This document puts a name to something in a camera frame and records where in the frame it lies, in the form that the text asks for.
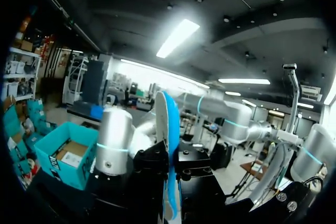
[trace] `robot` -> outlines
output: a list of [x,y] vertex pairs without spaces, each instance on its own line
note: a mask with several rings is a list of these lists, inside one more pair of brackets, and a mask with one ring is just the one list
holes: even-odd
[[[294,92],[286,131],[275,130],[265,122],[250,121],[251,109],[243,104],[187,93],[172,99],[168,94],[158,92],[155,109],[137,128],[132,125],[128,112],[106,109],[96,162],[87,184],[87,191],[94,196],[88,219],[106,221],[113,218],[115,223],[164,223],[164,212],[167,211],[164,199],[168,194],[172,215],[175,217],[180,208],[182,223],[223,221],[224,218],[235,223],[252,219],[258,219],[258,223],[296,223],[302,220],[316,196],[307,182],[314,179],[323,163],[328,171],[334,169],[336,143],[319,124],[312,127],[305,142],[293,135],[300,88],[295,75],[296,65],[284,65],[283,68],[290,77]],[[248,198],[229,204],[212,173],[205,151],[178,142],[179,133],[174,125],[178,125],[181,108],[224,117],[220,131],[222,141],[239,144],[271,139],[278,143],[267,172]],[[157,143],[149,138],[155,132]],[[287,169],[294,151],[298,156],[290,171],[295,182],[253,209],[264,191]],[[175,180],[180,193],[179,202],[173,193]]]

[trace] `white box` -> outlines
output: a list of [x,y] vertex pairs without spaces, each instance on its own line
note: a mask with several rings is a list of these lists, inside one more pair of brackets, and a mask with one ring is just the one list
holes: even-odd
[[17,65],[19,64],[19,61],[12,60],[10,63],[10,73],[16,73]]
[[16,97],[18,86],[19,86],[18,82],[9,82],[8,83],[8,95],[12,95],[12,96]]
[[25,65],[24,62],[19,62],[17,64],[16,73],[24,73]]
[[4,82],[2,86],[2,92],[1,92],[2,101],[4,101],[7,98],[7,92],[8,92],[8,82]]

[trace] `shelf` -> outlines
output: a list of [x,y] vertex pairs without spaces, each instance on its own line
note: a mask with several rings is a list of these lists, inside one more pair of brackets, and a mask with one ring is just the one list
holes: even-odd
[[25,73],[10,73],[10,74],[5,74],[4,79],[9,79],[9,78],[35,78],[34,74],[25,74]]
[[11,52],[15,52],[15,53],[20,54],[20,55],[27,55],[27,56],[40,58],[40,55],[38,55],[38,54],[35,54],[33,52],[24,51],[24,50],[15,48],[15,47],[10,47],[9,50]]
[[21,97],[16,97],[15,101],[22,101],[22,100],[27,100],[33,98],[33,94],[27,94],[27,95],[23,95]]

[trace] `desk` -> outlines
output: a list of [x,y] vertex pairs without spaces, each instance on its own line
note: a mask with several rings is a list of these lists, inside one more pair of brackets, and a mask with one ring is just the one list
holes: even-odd
[[[241,166],[241,168],[243,168],[245,171],[247,171],[248,173],[250,173],[252,176],[255,176],[257,172],[256,172],[255,170],[252,170],[252,169],[251,169],[252,164],[253,164],[253,162],[249,162],[249,163],[241,164],[240,166]],[[262,162],[259,161],[259,160],[257,160],[257,161],[256,161],[256,164],[261,165]],[[262,167],[262,171],[263,171],[263,173],[258,173],[258,175],[256,176],[256,178],[257,178],[258,180],[261,180],[261,179],[262,179],[263,175],[264,175],[264,174],[266,173],[266,171],[267,171],[267,168],[268,168],[268,167],[266,167],[266,166],[263,166],[263,167]]]

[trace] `fluorescent light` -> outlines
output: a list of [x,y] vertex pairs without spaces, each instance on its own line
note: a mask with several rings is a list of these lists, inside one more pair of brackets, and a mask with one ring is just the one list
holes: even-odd
[[209,89],[210,88],[209,86],[204,85],[204,84],[202,84],[200,82],[194,81],[192,79],[189,79],[189,78],[186,78],[186,77],[183,77],[183,76],[179,76],[179,75],[174,74],[174,73],[169,73],[167,71],[164,71],[164,70],[161,70],[161,69],[158,69],[158,68],[153,68],[153,67],[150,67],[150,66],[147,66],[147,65],[144,65],[144,64],[140,64],[140,63],[137,63],[137,62],[134,62],[134,61],[130,61],[130,60],[121,59],[120,61],[128,63],[128,64],[136,65],[136,66],[139,66],[139,67],[142,67],[142,68],[151,69],[151,70],[154,70],[156,72],[164,73],[164,74],[166,74],[168,76],[178,78],[178,79],[180,79],[182,81],[187,81],[189,83],[192,83],[192,84],[195,84],[197,86],[200,86],[200,87],[202,87],[204,89]]
[[82,51],[76,51],[76,50],[71,50],[71,49],[66,49],[66,48],[61,48],[62,51],[69,51],[69,52],[78,52],[80,54],[82,54],[83,52]]
[[237,93],[237,92],[229,92],[229,91],[225,91],[225,93],[228,94],[228,95],[235,95],[235,96],[237,96],[237,97],[241,96],[241,94],[240,94],[240,93]]
[[176,47],[182,44],[198,29],[198,24],[195,24],[188,19],[182,20],[182,22],[169,35],[168,39],[162,44],[156,56],[166,58]]
[[251,105],[252,107],[256,107],[256,105],[254,103],[251,103],[251,102],[249,102],[247,100],[244,100],[244,99],[242,99],[242,101],[245,102],[248,105]]
[[301,106],[301,107],[309,108],[309,109],[314,108],[313,105],[309,105],[309,104],[305,104],[305,103],[301,103],[301,102],[298,102],[298,105]]
[[325,105],[330,105],[330,103],[335,99],[336,96],[336,75],[334,77],[334,81],[332,82],[329,94],[327,98],[324,100]]
[[284,116],[285,116],[284,113],[279,112],[279,111],[269,110],[268,113],[270,113],[270,114],[272,114],[272,115],[277,115],[277,116],[280,116],[280,117],[284,117]]
[[271,84],[267,79],[219,79],[218,81],[221,83]]

